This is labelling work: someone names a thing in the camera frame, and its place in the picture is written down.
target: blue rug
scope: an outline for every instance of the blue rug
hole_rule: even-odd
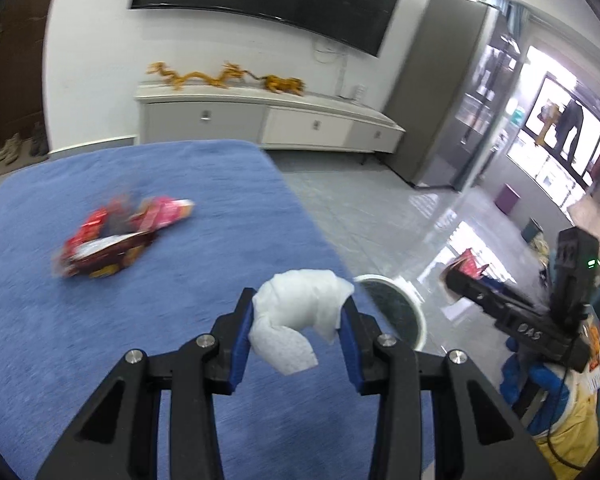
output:
[[[119,274],[52,276],[52,254],[119,192],[189,198],[196,208]],[[0,186],[0,452],[32,480],[126,350],[175,350],[233,310],[243,287],[302,268],[350,278],[273,163],[246,142],[102,150],[10,176]],[[386,328],[365,294],[355,300]],[[234,395],[214,397],[227,479],[366,478],[378,398],[355,392],[337,343],[306,335],[318,367],[283,377],[251,353]],[[433,459],[429,406],[425,396],[423,467]],[[162,412],[165,480],[167,435]]]

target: cable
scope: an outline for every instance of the cable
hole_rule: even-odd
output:
[[[344,54],[344,51],[338,52],[337,50],[320,50],[318,48],[318,42],[315,38],[312,38],[311,42],[312,42],[312,47],[313,47],[312,55],[314,56],[314,59],[318,63],[325,64],[325,65],[333,64],[338,60],[338,58],[340,58]],[[316,52],[318,52],[320,54],[329,54],[330,56],[334,56],[334,57],[333,57],[333,59],[331,59],[331,61],[320,61],[315,55]]]
[[[344,87],[344,76],[347,73],[347,59],[349,58],[346,50],[340,54],[342,56],[342,65],[338,71],[338,82],[336,83],[336,95],[342,97],[342,89]]]
[[[571,349],[573,349],[574,342],[575,342],[575,340],[571,343],[569,355],[571,355]],[[554,449],[554,445],[551,443],[551,427],[555,422],[555,415],[558,412],[558,403],[560,401],[560,396],[562,395],[562,389],[564,388],[564,383],[567,380],[568,373],[569,373],[569,369],[567,367],[564,367],[564,375],[562,376],[562,382],[560,383],[560,389],[558,390],[558,397],[555,400],[554,412],[552,413],[551,417],[549,418],[549,430],[547,431],[547,434],[546,434],[546,442],[547,442],[547,445],[549,446],[549,450],[551,451],[551,454],[555,457],[555,459],[558,462],[560,462],[562,465],[565,465],[571,469],[575,469],[576,471],[582,471],[584,469],[583,466],[575,465],[574,463],[571,463],[567,459],[558,455],[558,453]]]

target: door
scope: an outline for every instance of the door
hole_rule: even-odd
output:
[[[51,0],[8,0],[0,13],[0,148],[44,124],[42,49]]]

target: white tissue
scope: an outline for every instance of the white tissue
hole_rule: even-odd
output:
[[[340,309],[354,287],[331,270],[288,270],[264,283],[253,297],[253,351],[284,375],[318,364],[311,343],[299,331],[309,326],[333,343]]]

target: shoe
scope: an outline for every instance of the shoe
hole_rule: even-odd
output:
[[[43,156],[49,152],[49,145],[46,142],[45,129],[39,121],[36,121],[33,126],[33,133],[31,134],[31,148],[29,150],[30,156]]]
[[[20,137],[20,135],[19,134],[15,134],[10,139],[7,139],[7,142],[4,143],[4,146],[0,149],[0,161],[4,160],[7,157],[8,153],[11,150],[11,146],[15,142],[15,138],[16,137]]]
[[[9,146],[7,155],[4,157],[4,163],[8,166],[12,162],[15,162],[20,156],[20,149],[22,147],[22,141],[20,140],[20,134],[15,134],[11,139],[13,142]]]

